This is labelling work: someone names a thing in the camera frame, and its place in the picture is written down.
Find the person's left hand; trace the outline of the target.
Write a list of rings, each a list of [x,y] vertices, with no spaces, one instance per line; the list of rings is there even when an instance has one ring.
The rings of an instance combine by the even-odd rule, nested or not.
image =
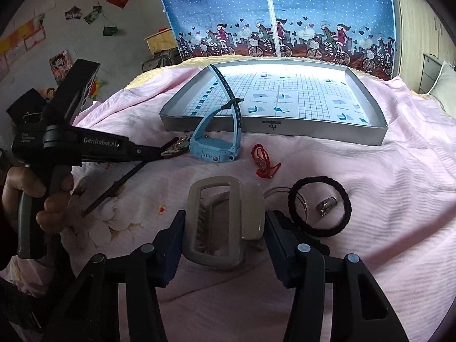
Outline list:
[[[62,232],[70,193],[74,188],[74,177],[69,173],[61,187],[44,202],[44,209],[37,213],[36,221],[48,234]],[[41,198],[46,193],[43,183],[26,167],[10,168],[6,175],[1,203],[10,226],[16,231],[18,226],[19,201],[24,194]]]

